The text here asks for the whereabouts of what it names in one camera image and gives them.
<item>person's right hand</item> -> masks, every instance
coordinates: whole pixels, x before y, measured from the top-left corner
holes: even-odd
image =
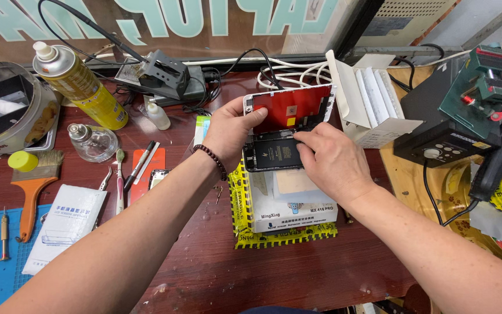
[[[297,144],[297,150],[307,176],[342,206],[373,189],[363,149],[344,132],[323,122],[293,138],[304,143]]]

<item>screwdriver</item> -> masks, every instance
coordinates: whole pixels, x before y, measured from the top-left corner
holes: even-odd
[[[5,261],[9,259],[9,216],[7,216],[5,207],[3,208],[3,216],[1,216],[1,242],[3,249],[0,261]]]

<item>white spray nozzle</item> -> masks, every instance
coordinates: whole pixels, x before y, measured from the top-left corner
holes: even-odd
[[[56,54],[56,51],[52,48],[52,46],[46,45],[43,41],[36,41],[32,47],[36,50],[36,55],[41,60],[50,60]]]

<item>forearm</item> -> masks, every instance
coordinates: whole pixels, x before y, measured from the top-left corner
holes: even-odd
[[[197,151],[120,215],[55,258],[0,311],[129,312],[219,178],[212,159]]]
[[[339,204],[396,254],[444,313],[502,312],[502,261],[380,187]]]

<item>white plastic bottle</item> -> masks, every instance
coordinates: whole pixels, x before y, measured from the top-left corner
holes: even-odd
[[[148,103],[148,118],[159,130],[167,130],[170,127],[170,119],[164,109],[157,104]]]

